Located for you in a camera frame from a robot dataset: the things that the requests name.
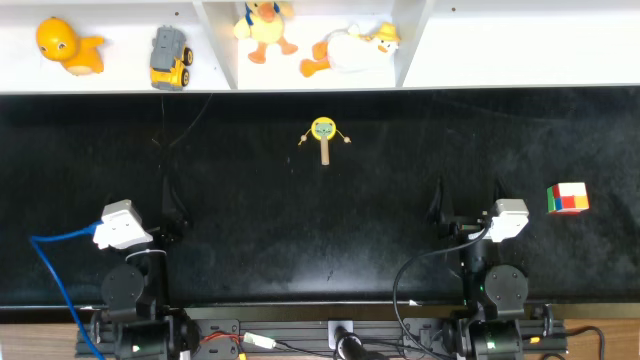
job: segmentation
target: duck's yellow hat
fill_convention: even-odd
[[[382,26],[380,26],[380,30],[378,30],[377,33],[373,34],[373,37],[377,37],[378,39],[382,39],[384,41],[400,41],[400,38],[396,33],[395,25],[391,23],[382,24]]]

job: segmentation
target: yellow plush duck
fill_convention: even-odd
[[[235,36],[242,40],[248,37],[258,42],[258,49],[249,54],[249,60],[256,64],[264,64],[267,46],[278,43],[282,53],[290,55],[298,51],[296,45],[290,44],[284,38],[284,21],[282,16],[292,17],[293,8],[289,4],[267,2],[245,3],[247,13],[233,29]]]
[[[104,70],[96,49],[104,44],[104,38],[81,38],[63,20],[52,17],[42,22],[36,32],[36,42],[45,58],[61,63],[73,75],[99,74]]]
[[[347,31],[334,31],[327,41],[313,46],[316,61],[302,60],[300,72],[304,77],[311,77],[325,69],[349,73],[384,66],[393,58],[399,42],[396,27],[390,23],[382,24],[372,36],[361,35],[356,25]]]

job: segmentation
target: blue vest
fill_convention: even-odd
[[[249,26],[253,26],[253,20],[251,20],[251,14],[253,11],[249,8],[247,3],[244,3],[244,7],[247,9],[247,14],[244,16],[244,19],[247,20],[247,24],[249,24]],[[280,13],[280,6],[278,6],[277,3],[273,3],[273,10],[276,11],[276,14]]]

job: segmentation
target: wooden handle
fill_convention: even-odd
[[[326,136],[320,138],[320,155],[322,165],[329,165],[329,139]]]

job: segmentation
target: toy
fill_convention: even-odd
[[[358,26],[353,25],[347,31],[335,31],[327,41],[315,44],[313,58],[317,61],[302,60],[300,72],[308,78],[329,68],[344,73],[378,68],[391,61],[399,42],[393,24],[382,24],[371,37],[361,35]]]
[[[311,124],[311,129],[307,130],[307,132],[300,137],[298,146],[307,141],[309,132],[311,132],[314,138],[320,141],[320,158],[322,165],[329,165],[329,140],[333,139],[336,133],[342,136],[345,143],[351,143],[351,139],[342,135],[340,130],[336,128],[336,123],[328,117],[317,118],[313,124]]]
[[[170,26],[158,28],[151,41],[151,86],[160,90],[182,90],[189,85],[187,66],[193,63],[193,51],[187,38]]]
[[[247,2],[244,18],[240,19],[233,29],[234,35],[240,39],[251,37],[258,42],[258,49],[249,54],[249,60],[256,64],[264,64],[267,46],[278,43],[284,55],[291,55],[298,51],[296,45],[285,40],[284,22],[282,16],[292,17],[293,8],[289,4],[267,2]]]
[[[81,38],[64,20],[52,17],[43,21],[36,31],[36,42],[45,58],[61,63],[73,75],[99,74],[104,70],[96,49],[104,44],[104,38]]]
[[[584,183],[560,183],[547,189],[550,214],[577,214],[589,208]]]

